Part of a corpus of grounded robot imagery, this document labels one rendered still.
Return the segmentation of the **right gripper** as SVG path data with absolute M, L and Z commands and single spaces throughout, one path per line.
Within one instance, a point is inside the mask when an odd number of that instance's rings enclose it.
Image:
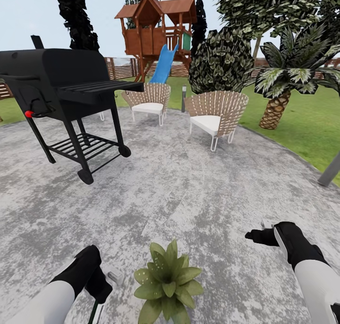
M 252 239 L 254 243 L 265 244 L 268 246 L 276 246 L 269 240 L 268 232 L 269 232 L 269 229 L 265 229 L 265 230 L 253 229 L 251 230 L 251 232 L 248 232 L 245 235 L 245 238 Z

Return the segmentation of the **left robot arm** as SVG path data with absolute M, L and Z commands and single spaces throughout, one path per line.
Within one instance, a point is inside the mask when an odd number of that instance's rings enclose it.
M 87 246 L 62 266 L 43 290 L 5 324 L 63 324 L 78 294 L 85 288 L 100 304 L 113 291 L 108 278 L 118 285 L 122 272 L 109 265 L 103 270 L 100 251 Z

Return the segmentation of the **insectifuge atomizer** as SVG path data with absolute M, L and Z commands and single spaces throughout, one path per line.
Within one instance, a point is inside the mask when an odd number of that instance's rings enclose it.
M 97 300 L 95 301 L 88 324 L 99 324 L 100 323 L 104 305 L 105 305 L 105 302 L 103 304 L 100 304 L 100 302 L 98 302 Z

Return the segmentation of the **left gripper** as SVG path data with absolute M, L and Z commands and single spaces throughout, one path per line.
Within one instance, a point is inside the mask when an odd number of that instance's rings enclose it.
M 112 286 L 107 283 L 102 271 L 99 279 L 93 284 L 86 284 L 85 289 L 89 292 L 91 296 L 93 296 L 98 302 L 100 302 L 100 304 L 103 304 L 109 294 L 113 291 Z

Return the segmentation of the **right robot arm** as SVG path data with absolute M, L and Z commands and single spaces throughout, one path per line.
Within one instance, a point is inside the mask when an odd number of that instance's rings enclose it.
M 262 219 L 262 230 L 245 235 L 254 243 L 280 247 L 300 285 L 313 324 L 340 324 L 340 277 L 294 222 Z

